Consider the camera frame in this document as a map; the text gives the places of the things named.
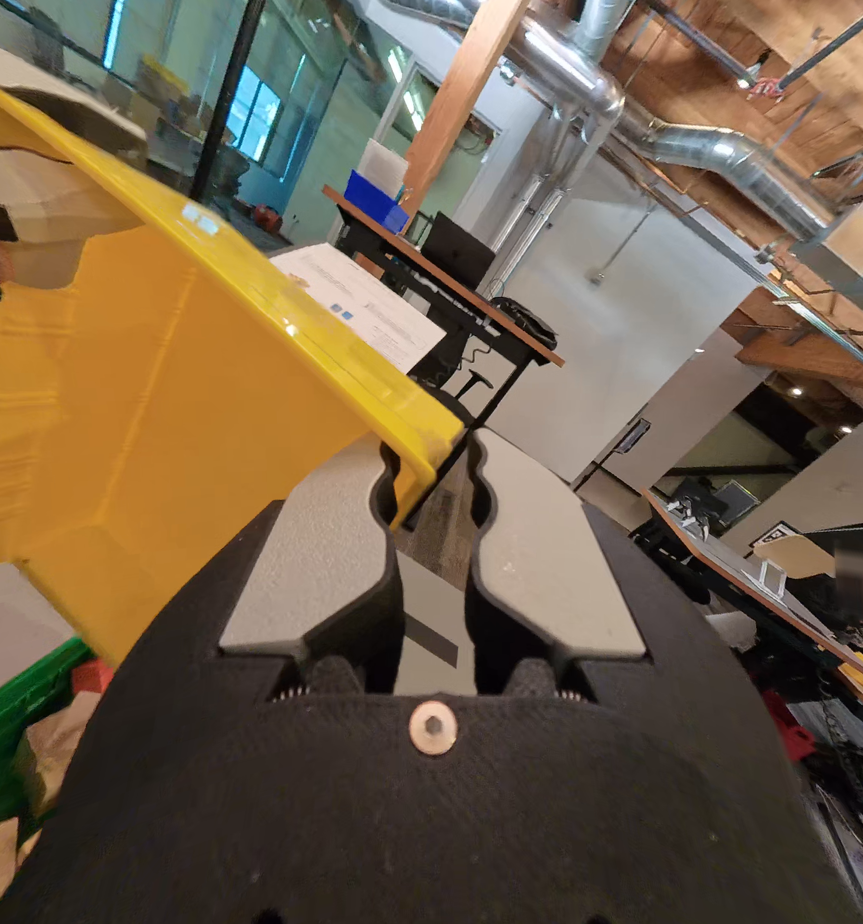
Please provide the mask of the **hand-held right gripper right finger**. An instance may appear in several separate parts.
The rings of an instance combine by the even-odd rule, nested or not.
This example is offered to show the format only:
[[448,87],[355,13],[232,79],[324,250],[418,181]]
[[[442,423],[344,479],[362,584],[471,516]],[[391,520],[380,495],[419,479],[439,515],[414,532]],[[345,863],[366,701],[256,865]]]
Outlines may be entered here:
[[489,429],[468,450],[476,533],[465,623],[477,692],[505,693],[529,659],[547,664],[554,687],[583,661],[643,660],[647,644],[576,493]]

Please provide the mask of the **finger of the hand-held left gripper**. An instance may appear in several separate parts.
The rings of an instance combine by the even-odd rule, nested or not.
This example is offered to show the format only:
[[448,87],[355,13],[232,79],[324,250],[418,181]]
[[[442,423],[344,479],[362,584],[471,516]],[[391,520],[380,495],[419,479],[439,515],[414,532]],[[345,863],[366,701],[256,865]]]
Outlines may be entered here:
[[77,167],[0,148],[0,300],[8,283],[45,291],[67,287],[91,238],[139,225]]
[[28,52],[0,48],[0,90],[49,116],[62,128],[145,172],[144,130],[116,113],[65,66],[56,37],[37,34]]

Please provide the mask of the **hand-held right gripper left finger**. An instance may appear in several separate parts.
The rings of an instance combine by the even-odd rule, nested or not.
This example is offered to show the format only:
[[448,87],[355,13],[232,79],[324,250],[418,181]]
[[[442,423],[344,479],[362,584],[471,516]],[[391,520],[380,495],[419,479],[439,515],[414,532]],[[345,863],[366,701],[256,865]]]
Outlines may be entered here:
[[344,658],[368,693],[390,694],[405,638],[391,523],[395,452],[365,435],[282,502],[219,639],[226,655],[279,656],[300,669]]

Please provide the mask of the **yellow plastic box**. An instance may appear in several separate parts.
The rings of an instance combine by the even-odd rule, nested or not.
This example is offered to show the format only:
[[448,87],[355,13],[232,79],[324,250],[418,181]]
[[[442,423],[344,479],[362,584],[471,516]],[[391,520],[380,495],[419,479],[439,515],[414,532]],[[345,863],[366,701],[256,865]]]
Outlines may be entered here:
[[0,148],[77,167],[140,219],[73,282],[0,300],[0,564],[120,664],[176,592],[372,433],[394,523],[457,418],[230,225],[0,90]]

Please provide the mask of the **black pole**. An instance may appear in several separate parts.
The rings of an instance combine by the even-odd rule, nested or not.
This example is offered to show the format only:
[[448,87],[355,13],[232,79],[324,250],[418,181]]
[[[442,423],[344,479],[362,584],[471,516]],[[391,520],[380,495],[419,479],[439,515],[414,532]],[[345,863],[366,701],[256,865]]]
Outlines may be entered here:
[[243,9],[190,188],[189,197],[195,202],[203,203],[211,187],[211,178],[219,146],[227,128],[228,115],[236,97],[242,71],[248,62],[265,5],[265,1],[248,1]]

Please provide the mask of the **wooden desk with clutter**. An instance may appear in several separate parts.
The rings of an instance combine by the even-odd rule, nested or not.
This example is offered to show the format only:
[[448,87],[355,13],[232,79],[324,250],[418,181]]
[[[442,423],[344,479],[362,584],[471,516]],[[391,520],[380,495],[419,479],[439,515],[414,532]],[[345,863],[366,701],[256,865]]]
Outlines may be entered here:
[[695,559],[723,578],[731,588],[756,601],[760,607],[805,635],[817,646],[820,653],[831,654],[836,659],[836,669],[841,681],[863,703],[863,655],[855,653],[847,644],[842,643],[835,633],[788,590],[782,590],[780,594],[772,593],[764,583],[753,576],[752,565],[748,560],[730,550],[717,538],[704,539],[701,532],[692,526],[685,526],[673,513],[672,504],[655,491],[643,488],[641,494],[649,502],[651,509],[660,516],[663,524],[689,549]]

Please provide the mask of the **white partition panel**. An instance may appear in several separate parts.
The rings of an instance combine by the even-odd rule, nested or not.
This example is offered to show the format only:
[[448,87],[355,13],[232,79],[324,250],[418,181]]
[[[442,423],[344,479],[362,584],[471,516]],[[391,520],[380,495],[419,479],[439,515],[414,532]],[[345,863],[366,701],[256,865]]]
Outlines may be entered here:
[[525,371],[488,427],[574,479],[753,287],[623,174],[593,166],[507,282],[553,327],[564,366]]

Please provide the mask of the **white instruction sheet board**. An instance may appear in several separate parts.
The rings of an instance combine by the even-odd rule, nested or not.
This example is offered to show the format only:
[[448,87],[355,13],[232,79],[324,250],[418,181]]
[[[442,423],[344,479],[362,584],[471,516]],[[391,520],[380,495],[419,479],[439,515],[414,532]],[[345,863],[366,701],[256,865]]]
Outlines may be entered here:
[[285,248],[269,261],[402,373],[445,338],[444,329],[326,242]]

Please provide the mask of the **blue plastic bin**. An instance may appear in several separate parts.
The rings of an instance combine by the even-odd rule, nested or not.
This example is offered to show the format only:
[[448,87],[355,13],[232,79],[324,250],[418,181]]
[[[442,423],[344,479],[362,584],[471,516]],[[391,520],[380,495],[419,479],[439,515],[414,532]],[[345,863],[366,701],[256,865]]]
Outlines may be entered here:
[[349,173],[344,199],[394,235],[400,234],[406,227],[409,219],[406,211],[394,198],[354,169]]

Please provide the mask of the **white foam sheet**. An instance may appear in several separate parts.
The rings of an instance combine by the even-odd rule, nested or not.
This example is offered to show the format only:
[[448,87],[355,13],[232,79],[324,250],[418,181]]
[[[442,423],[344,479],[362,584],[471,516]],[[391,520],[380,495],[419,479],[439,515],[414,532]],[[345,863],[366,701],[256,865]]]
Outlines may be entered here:
[[408,169],[407,160],[396,152],[368,139],[356,172],[388,198],[397,200]]

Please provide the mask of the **black laptop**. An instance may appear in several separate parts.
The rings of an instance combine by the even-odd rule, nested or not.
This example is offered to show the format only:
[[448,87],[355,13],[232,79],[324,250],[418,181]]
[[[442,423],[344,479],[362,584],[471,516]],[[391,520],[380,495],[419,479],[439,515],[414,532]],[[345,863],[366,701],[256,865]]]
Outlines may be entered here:
[[435,214],[420,253],[471,291],[478,290],[495,261],[495,253],[444,212]]

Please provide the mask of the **silver vertical pipes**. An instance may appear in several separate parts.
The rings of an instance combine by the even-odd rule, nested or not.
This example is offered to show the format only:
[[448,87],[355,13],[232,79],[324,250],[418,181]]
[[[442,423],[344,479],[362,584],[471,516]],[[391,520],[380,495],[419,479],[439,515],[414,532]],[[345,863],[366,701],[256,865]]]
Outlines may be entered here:
[[526,181],[518,195],[495,230],[490,243],[490,250],[499,254],[505,247],[507,240],[513,235],[519,222],[525,215],[531,213],[531,208],[538,202],[538,196],[544,189],[550,190],[553,177],[549,173],[535,172]]

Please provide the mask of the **wooden desk with black frame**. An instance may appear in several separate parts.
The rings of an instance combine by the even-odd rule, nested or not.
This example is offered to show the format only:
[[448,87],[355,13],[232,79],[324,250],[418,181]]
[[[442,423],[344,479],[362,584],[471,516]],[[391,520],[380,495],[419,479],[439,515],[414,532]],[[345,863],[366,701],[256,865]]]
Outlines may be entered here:
[[[491,299],[456,282],[426,260],[419,248],[385,230],[341,193],[328,186],[322,191],[342,219],[336,247],[377,267],[380,281],[396,294],[424,299],[426,316],[445,330],[444,340],[409,375],[466,424],[486,422],[528,368],[564,367],[556,349],[546,349],[516,327],[491,305]],[[455,395],[472,369],[489,379],[494,389],[477,385],[457,400]]]

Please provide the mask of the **wooden post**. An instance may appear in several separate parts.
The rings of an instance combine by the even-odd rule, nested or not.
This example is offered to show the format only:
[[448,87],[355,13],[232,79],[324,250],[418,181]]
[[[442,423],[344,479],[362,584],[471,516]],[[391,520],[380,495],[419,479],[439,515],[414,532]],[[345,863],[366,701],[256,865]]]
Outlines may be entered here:
[[406,152],[402,202],[414,218],[530,3],[483,2],[474,13],[421,129]]

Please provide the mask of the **silver spiral ventilation duct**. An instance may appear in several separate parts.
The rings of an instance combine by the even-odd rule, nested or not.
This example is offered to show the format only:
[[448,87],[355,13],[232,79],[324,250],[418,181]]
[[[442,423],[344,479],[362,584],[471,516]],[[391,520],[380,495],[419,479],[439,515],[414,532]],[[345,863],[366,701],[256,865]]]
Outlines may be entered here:
[[821,237],[835,214],[770,150],[730,128],[669,123],[630,101],[617,79],[585,58],[573,26],[558,11],[531,2],[506,55],[557,101],[610,125],[610,133],[650,161],[720,176],[800,240]]

